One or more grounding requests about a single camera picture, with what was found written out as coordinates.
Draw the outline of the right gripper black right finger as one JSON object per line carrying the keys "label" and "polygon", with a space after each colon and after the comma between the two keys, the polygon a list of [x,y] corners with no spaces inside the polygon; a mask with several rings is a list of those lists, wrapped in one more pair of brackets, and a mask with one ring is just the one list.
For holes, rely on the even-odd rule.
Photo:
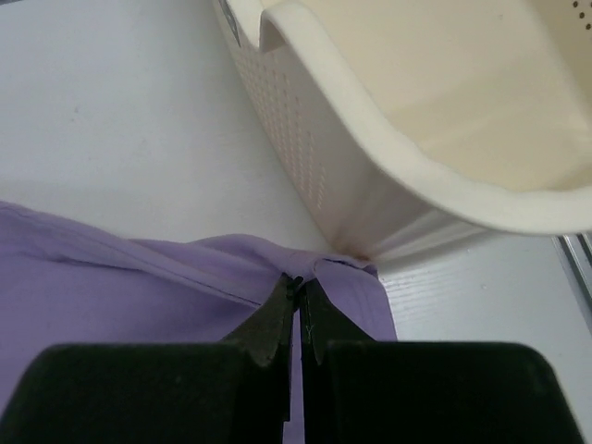
{"label": "right gripper black right finger", "polygon": [[548,361],[508,342],[373,339],[317,281],[299,295],[309,443],[580,443]]}

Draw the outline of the lavender t shirt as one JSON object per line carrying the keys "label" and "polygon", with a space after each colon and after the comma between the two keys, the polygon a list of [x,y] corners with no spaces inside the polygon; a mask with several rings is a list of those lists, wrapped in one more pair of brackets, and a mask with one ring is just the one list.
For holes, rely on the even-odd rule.
{"label": "lavender t shirt", "polygon": [[61,217],[1,206],[1,418],[31,362],[61,344],[217,342],[249,318],[282,276],[297,282],[290,419],[304,437],[299,295],[317,281],[373,339],[395,341],[384,287],[369,264],[247,235],[189,243],[127,240]]}

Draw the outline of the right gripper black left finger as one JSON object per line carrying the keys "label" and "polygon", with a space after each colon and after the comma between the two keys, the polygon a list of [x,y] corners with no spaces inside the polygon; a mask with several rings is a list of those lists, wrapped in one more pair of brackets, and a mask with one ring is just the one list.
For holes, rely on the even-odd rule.
{"label": "right gripper black left finger", "polygon": [[290,419],[295,279],[217,342],[61,344],[1,418],[5,443],[279,443]]}

